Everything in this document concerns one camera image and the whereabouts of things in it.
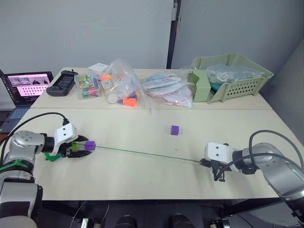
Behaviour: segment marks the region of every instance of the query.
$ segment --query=orange toy piece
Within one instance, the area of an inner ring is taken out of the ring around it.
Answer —
[[[111,75],[102,75],[101,76],[101,80],[103,81],[103,80],[105,80],[105,79],[111,79]]]
[[[130,106],[130,107],[135,107],[136,99],[135,98],[125,98],[125,99],[123,99],[123,104]]]

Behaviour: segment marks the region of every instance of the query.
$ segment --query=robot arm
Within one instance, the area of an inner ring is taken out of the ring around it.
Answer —
[[[35,217],[41,208],[43,189],[35,184],[33,169],[35,155],[47,152],[62,157],[82,157],[90,151],[72,152],[72,141],[87,141],[78,136],[76,128],[68,123],[54,133],[19,131],[12,135],[9,152],[0,168],[0,219],[10,216]]]
[[[249,148],[236,150],[229,147],[228,144],[218,144],[209,142],[205,147],[205,158],[201,164],[212,168],[214,179],[227,164],[238,160],[230,165],[228,171],[254,174],[257,169],[261,170],[265,180],[293,210],[293,216],[297,216],[301,222],[304,222],[304,172],[296,164],[276,157],[283,154],[269,143],[259,143],[252,147],[253,154],[268,153],[273,156],[256,156],[242,159],[249,155]],[[220,175],[219,181],[225,181],[224,172]]]

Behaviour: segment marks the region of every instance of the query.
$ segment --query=green clip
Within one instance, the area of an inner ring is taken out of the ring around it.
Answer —
[[[44,155],[46,156],[46,161],[50,161],[50,162],[56,161],[58,158],[61,157],[60,154],[56,154],[55,156],[51,156],[51,155],[49,155],[49,153],[44,153]]]
[[[72,142],[72,145],[70,146],[70,149],[72,150],[72,152],[77,152],[78,151],[76,142]]]
[[[22,163],[21,159],[17,159],[17,160],[14,161],[14,163],[1,167],[0,171],[5,170],[5,169],[10,168],[10,167],[13,167],[13,166],[16,166],[16,165],[24,167],[24,168],[28,167],[27,165],[25,165],[25,164]]]

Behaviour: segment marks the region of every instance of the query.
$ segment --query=laptop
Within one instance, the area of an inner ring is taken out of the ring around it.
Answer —
[[[0,75],[16,108],[0,127],[9,133],[53,80],[50,71]]]

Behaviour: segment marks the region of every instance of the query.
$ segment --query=gray wall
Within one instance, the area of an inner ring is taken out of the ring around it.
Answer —
[[[165,68],[172,0],[0,0],[4,73],[110,64]],[[0,82],[0,96],[6,90]]]
[[[241,53],[276,73],[304,33],[303,0],[182,0],[172,68]]]
[[[262,95],[304,145],[303,39]]]

